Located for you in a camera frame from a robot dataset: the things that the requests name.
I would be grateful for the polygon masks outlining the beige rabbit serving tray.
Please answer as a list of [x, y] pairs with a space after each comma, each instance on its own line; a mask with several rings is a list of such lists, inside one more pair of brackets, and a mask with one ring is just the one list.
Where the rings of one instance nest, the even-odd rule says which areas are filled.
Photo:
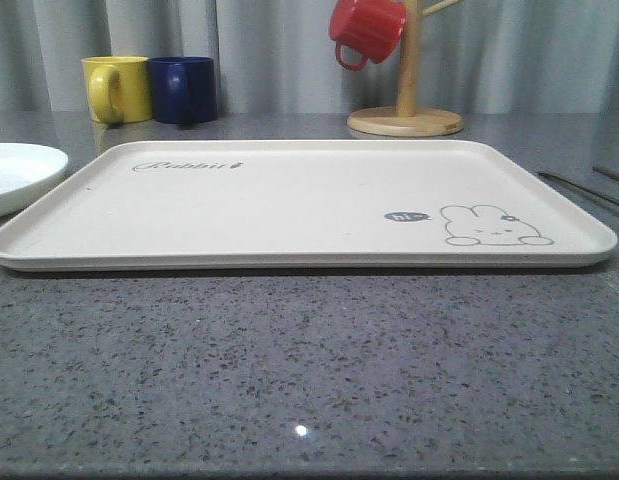
[[0, 264], [580, 267], [616, 244], [481, 143], [146, 141], [109, 149], [0, 227]]

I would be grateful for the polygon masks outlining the white round plate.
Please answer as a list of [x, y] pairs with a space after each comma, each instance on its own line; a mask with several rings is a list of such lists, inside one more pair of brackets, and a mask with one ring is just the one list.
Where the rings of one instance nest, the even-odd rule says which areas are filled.
[[53, 147], [0, 143], [0, 217], [22, 210], [56, 187], [69, 158]]

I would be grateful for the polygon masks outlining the wooden mug tree stand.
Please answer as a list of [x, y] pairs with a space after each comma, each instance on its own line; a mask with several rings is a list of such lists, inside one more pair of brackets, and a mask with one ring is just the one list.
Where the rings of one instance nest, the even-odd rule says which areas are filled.
[[456, 1], [439, 1], [428, 7], [416, 0], [404, 4], [407, 19], [400, 46], [396, 105], [354, 111], [349, 115], [347, 125], [359, 132], [393, 137], [457, 133], [464, 127], [459, 114], [417, 105], [422, 20], [456, 4]]

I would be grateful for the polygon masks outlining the grey curtain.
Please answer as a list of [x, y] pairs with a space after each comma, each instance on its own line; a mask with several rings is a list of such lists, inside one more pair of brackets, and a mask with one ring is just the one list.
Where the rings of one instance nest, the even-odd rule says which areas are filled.
[[[227, 113], [388, 105], [397, 61], [336, 62], [329, 1], [0, 1], [0, 111], [81, 111], [81, 62], [209, 56]], [[418, 99], [464, 113], [619, 112], [619, 1], [463, 1], [423, 23]]]

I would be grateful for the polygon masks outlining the navy blue mug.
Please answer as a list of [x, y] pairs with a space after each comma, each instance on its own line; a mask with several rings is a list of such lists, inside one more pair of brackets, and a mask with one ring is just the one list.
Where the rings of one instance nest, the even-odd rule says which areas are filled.
[[215, 63], [210, 57], [169, 56], [148, 60], [153, 117], [167, 124], [218, 118]]

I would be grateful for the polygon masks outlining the silver fork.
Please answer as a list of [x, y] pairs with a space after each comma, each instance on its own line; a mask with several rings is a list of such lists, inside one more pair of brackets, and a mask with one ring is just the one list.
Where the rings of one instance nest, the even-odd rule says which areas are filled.
[[600, 192], [598, 190], [592, 189], [590, 187], [587, 187], [585, 185], [582, 185], [582, 184], [580, 184], [578, 182], [575, 182], [575, 181], [570, 180], [570, 179], [568, 179], [568, 178], [566, 178], [564, 176], [561, 176], [561, 175], [558, 175], [558, 174], [555, 174], [555, 173], [552, 173], [552, 172], [538, 171], [537, 174], [540, 177], [542, 177], [542, 178], [558, 181], [558, 182], [561, 182], [563, 184], [569, 185], [569, 186], [574, 187], [574, 188], [576, 188], [576, 189], [578, 189], [580, 191], [586, 192], [586, 193], [588, 193], [590, 195], [593, 195], [593, 196], [595, 196], [595, 197], [597, 197], [599, 199], [602, 199], [602, 200], [604, 200], [606, 202], [609, 202], [609, 203], [619, 207], [619, 198], [616, 198], [616, 197], [614, 197], [612, 195], [605, 194], [603, 192]]

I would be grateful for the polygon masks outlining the red ribbed mug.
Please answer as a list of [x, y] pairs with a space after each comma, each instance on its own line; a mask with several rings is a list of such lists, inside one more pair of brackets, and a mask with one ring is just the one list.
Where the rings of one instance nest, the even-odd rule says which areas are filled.
[[337, 62], [352, 71], [368, 61], [382, 63], [400, 42], [406, 20], [407, 9], [400, 1], [337, 1], [329, 24]]

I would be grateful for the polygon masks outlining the yellow mug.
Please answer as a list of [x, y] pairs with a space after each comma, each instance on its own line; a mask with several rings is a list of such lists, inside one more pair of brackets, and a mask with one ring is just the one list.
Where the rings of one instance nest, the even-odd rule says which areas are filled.
[[147, 57], [90, 57], [82, 60], [82, 67], [93, 121], [120, 124], [152, 118]]

